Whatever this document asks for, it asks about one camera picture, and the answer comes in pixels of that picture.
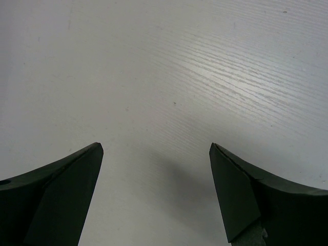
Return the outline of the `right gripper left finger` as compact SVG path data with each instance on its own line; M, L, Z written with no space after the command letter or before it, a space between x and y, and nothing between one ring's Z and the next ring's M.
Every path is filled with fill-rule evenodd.
M104 155L95 142L1 181L1 245L78 245Z

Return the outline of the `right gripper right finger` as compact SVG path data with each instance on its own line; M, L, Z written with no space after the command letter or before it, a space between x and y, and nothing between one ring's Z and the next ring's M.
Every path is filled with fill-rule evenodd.
M327 245L327 190L274 175L216 143L209 155L231 245Z

